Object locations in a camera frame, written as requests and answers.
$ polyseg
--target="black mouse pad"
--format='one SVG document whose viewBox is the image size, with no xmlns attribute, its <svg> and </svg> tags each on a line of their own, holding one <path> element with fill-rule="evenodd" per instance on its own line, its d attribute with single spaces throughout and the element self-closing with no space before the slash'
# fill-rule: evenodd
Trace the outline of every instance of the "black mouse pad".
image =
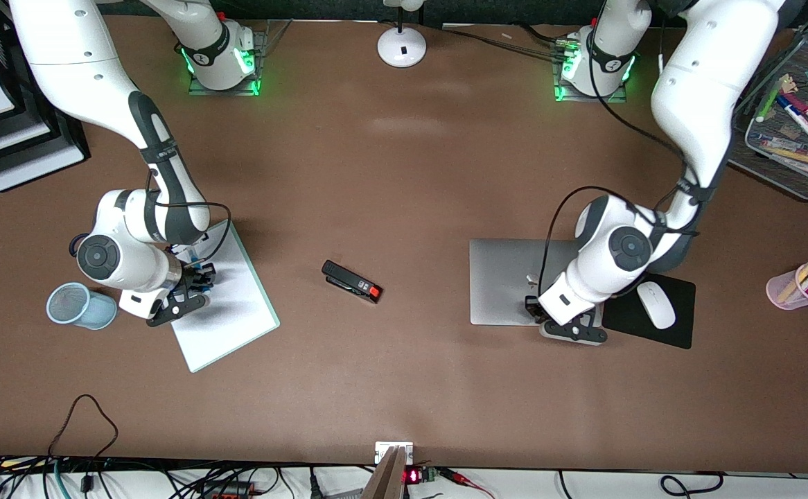
<svg viewBox="0 0 808 499">
<path fill-rule="evenodd" d="M 673 347 L 689 349 L 693 342 L 693 307 L 696 302 L 696 284 L 681 281 L 665 275 L 648 274 L 644 282 L 656 282 L 669 297 L 676 311 L 676 323 L 666 329 L 657 329 L 647 316 L 638 289 L 629 291 L 622 297 L 604 302 L 601 326 L 611 331 L 619 331 L 634 337 L 670 344 Z"/>
</svg>

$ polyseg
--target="light blue mesh cup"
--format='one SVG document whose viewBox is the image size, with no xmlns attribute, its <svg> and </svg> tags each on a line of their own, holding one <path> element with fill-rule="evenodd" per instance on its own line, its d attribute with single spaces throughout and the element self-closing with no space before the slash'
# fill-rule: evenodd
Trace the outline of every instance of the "light blue mesh cup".
<svg viewBox="0 0 808 499">
<path fill-rule="evenodd" d="M 56 324 L 102 329 L 118 315 L 118 304 L 111 297 L 90 291 L 80 282 L 67 282 L 46 298 L 46 316 Z"/>
</svg>

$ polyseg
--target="teal cable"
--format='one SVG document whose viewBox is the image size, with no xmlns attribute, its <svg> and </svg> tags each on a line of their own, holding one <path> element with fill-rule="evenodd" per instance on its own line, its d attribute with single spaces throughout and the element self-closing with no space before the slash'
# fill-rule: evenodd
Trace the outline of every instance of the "teal cable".
<svg viewBox="0 0 808 499">
<path fill-rule="evenodd" d="M 62 497 L 65 499 L 71 499 L 71 496 L 69 496 L 69 491 L 65 489 L 65 483 L 62 483 L 62 477 L 59 475 L 59 460 L 56 460 L 53 463 L 53 476 L 56 477 L 56 484 L 59 485 L 59 492 L 62 492 Z"/>
</svg>

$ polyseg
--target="brown table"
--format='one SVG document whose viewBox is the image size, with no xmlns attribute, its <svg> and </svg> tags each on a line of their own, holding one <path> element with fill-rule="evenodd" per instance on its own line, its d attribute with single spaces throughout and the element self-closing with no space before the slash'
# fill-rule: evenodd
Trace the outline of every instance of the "brown table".
<svg viewBox="0 0 808 499">
<path fill-rule="evenodd" d="M 806 204 L 725 173 L 670 272 L 696 282 L 689 351 L 473 326 L 468 240 L 543 237 L 582 184 L 652 204 L 676 159 L 599 105 L 555 102 L 547 63 L 430 29 L 426 59 L 400 70 L 376 56 L 384 26 L 295 23 L 261 97 L 189 98 L 160 19 L 107 23 L 204 195 L 234 212 L 281 326 L 191 374 L 169 326 L 49 322 L 50 290 L 85 281 L 69 239 L 103 193 L 144 179 L 134 146 L 87 126 L 93 159 L 0 195 L 0 454 L 45 452 L 90 392 L 120 427 L 110 455 L 368 462 L 374 441 L 408 439 L 437 464 L 808 473 L 808 308 L 764 294 L 808 258 Z M 658 130 L 656 58 L 633 73 L 617 110 Z M 569 203 L 557 238 L 591 196 Z M 325 259 L 384 286 L 382 302 L 325 284 Z M 84 405 L 58 452 L 109 436 Z"/>
</svg>

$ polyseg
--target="round white camera base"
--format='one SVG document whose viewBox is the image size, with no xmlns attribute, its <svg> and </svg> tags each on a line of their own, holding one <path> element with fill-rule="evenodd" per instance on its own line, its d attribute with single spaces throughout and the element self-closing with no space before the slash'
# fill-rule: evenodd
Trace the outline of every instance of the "round white camera base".
<svg viewBox="0 0 808 499">
<path fill-rule="evenodd" d="M 376 50 L 385 64 L 410 67 L 425 57 L 425 38 L 413 28 L 404 28 L 400 33 L 392 28 L 379 37 Z"/>
</svg>

